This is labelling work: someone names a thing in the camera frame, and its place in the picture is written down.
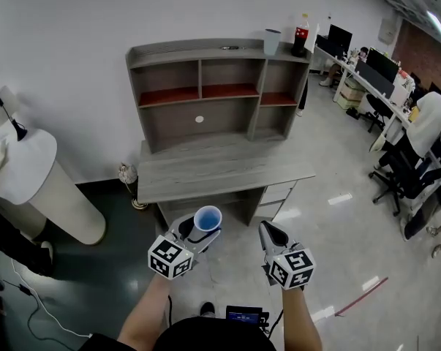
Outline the cola bottle with red label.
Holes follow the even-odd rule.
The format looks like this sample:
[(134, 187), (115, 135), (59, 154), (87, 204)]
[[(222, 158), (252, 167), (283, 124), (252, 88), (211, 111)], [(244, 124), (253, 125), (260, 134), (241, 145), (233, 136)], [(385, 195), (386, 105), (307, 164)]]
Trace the cola bottle with red label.
[(291, 54), (295, 57), (304, 57), (306, 48), (305, 44), (309, 36), (309, 22), (308, 14), (302, 14), (302, 20), (295, 28), (294, 43), (291, 49)]

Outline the glass lamp with brass base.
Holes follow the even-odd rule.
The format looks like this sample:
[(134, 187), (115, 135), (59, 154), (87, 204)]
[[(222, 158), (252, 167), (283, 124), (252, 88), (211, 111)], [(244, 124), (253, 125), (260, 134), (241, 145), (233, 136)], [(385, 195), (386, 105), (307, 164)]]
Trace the glass lamp with brass base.
[(122, 183), (125, 184), (126, 188), (131, 194), (132, 206), (139, 211), (147, 209), (148, 203), (140, 203), (137, 200), (138, 175), (135, 166), (128, 165), (122, 162), (118, 169), (118, 178)]

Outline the white wall panel box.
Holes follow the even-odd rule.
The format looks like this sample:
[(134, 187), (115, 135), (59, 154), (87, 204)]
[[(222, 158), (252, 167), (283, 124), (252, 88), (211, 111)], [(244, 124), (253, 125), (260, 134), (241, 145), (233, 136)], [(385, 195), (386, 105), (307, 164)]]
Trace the white wall panel box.
[(378, 31), (378, 40), (381, 43), (390, 45), (394, 41), (396, 32), (396, 23), (391, 19), (383, 18), (381, 20), (380, 29)]

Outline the grey wooden shelf unit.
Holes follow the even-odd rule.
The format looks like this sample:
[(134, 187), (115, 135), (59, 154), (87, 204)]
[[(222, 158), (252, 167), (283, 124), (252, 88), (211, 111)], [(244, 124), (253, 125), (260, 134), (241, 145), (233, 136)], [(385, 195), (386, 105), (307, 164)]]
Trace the grey wooden shelf unit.
[[(245, 50), (221, 50), (223, 46)], [(286, 139), (307, 84), (312, 53), (274, 56), (261, 39), (219, 38), (131, 47), (127, 71), (151, 152), (169, 139), (241, 134), (248, 140)]]

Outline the blue plastic cup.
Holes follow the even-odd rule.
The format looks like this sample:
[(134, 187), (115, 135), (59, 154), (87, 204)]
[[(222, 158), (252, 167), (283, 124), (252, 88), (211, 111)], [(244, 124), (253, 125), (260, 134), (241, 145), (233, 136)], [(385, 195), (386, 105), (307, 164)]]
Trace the blue plastic cup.
[(203, 232), (211, 232), (220, 227), (222, 223), (222, 212), (213, 205), (206, 205), (199, 208), (194, 215), (195, 227)]

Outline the person's right forearm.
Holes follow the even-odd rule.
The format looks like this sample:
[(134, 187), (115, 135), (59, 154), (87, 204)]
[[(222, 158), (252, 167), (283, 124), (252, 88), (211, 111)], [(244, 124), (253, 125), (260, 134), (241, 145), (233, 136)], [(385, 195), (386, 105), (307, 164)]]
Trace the person's right forearm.
[(301, 288), (282, 290), (284, 351), (323, 351)]

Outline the dark desk partition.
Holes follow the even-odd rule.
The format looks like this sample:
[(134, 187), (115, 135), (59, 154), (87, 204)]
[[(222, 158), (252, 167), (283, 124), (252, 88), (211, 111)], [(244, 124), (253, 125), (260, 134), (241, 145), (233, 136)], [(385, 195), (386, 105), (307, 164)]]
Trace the dark desk partition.
[(355, 72), (385, 96), (386, 99), (391, 98), (394, 91), (394, 84), (382, 76), (378, 71), (359, 59), (355, 67)]

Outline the long white office desk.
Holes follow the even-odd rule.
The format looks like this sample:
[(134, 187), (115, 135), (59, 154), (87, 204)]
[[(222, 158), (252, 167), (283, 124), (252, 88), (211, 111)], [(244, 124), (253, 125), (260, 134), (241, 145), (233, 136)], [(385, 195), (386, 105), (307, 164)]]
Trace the long white office desk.
[(369, 94), (381, 99), (392, 110), (393, 115), (389, 121), (385, 123), (385, 127), (382, 130), (382, 135), (386, 137), (387, 141), (391, 141), (392, 144), (395, 144), (396, 141), (402, 136), (402, 131), (406, 131), (412, 123), (410, 120), (411, 113), (408, 111), (405, 112), (403, 108), (403, 104), (408, 100), (408, 90), (403, 87), (403, 85), (397, 83), (394, 85), (394, 91), (391, 98), (386, 99), (385, 96), (383, 96), (355, 72), (356, 65), (350, 65), (345, 61), (341, 61), (336, 56), (332, 56), (330, 53), (327, 53), (318, 46), (315, 46), (314, 54), (326, 57), (333, 63), (338, 64), (343, 70), (343, 75), (339, 81), (333, 101), (337, 101), (338, 94), (344, 85), (344, 79), (349, 75), (353, 77), (356, 82), (360, 83)]

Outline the black computer monitor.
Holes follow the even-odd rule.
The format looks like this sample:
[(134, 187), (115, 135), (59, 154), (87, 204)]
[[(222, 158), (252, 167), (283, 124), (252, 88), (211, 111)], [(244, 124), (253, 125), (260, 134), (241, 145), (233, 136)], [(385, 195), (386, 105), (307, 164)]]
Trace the black computer monitor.
[(390, 83), (395, 81), (396, 75), (399, 72), (399, 65), (375, 48), (369, 49), (366, 64), (381, 74)]
[(328, 39), (348, 53), (353, 34), (333, 24), (330, 25)]

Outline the pale storage drawer unit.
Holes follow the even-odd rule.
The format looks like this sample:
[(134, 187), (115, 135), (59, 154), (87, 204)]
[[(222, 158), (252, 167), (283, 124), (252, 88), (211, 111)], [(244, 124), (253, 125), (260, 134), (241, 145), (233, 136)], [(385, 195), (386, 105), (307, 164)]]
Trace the pale storage drawer unit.
[(358, 109), (365, 93), (366, 89), (360, 83), (353, 78), (348, 78), (344, 82), (336, 102), (343, 110), (352, 107)]

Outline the red floor tape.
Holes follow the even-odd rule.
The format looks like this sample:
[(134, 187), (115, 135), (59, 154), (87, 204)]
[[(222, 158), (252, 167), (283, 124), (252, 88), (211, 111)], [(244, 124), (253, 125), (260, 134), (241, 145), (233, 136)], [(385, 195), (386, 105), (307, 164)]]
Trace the red floor tape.
[(372, 287), (367, 289), (362, 295), (360, 295), (354, 301), (350, 302), (345, 307), (343, 307), (342, 309), (335, 312), (334, 316), (341, 317), (345, 312), (347, 312), (349, 309), (354, 307), (357, 303), (361, 302), (364, 298), (368, 297), (370, 294), (372, 294), (376, 289), (378, 289), (380, 286), (382, 286), (387, 281), (388, 281), (388, 277), (385, 277), (385, 278), (379, 280), (376, 284), (374, 284)]

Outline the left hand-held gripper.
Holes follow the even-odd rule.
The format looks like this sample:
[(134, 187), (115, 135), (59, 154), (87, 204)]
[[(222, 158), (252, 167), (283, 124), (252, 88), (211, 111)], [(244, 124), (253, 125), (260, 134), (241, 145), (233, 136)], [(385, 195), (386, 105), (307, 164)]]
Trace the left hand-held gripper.
[(192, 270), (200, 254), (221, 233), (220, 227), (209, 232), (194, 227), (194, 214), (175, 219), (168, 232), (158, 235), (148, 249), (148, 267), (166, 279), (176, 279)]

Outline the black chest-mounted screen device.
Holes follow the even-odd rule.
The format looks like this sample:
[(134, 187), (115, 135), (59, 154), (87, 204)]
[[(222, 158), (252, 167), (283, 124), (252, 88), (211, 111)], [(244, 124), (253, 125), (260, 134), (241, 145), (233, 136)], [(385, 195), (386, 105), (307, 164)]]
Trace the black chest-mounted screen device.
[(225, 318), (256, 325), (263, 333), (268, 334), (269, 313), (264, 312), (261, 307), (226, 306)]

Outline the person's black shirt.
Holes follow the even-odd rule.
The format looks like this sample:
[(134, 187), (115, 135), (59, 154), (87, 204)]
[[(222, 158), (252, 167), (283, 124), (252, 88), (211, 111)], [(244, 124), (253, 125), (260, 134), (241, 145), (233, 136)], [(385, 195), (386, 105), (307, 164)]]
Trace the person's black shirt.
[(220, 318), (190, 317), (166, 329), (153, 351), (276, 351), (259, 327)]

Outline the ceiling tube light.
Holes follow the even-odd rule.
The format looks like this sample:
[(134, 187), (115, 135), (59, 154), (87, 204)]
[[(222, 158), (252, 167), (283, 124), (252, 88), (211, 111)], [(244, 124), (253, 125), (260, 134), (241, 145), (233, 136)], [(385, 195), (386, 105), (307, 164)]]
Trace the ceiling tube light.
[(438, 33), (441, 36), (441, 20), (437, 17), (436, 14), (434, 14), (433, 12), (427, 10), (426, 14), (429, 17), (429, 20), (432, 22), (432, 24), (434, 25), (434, 27), (436, 28), (436, 30), (438, 31)]

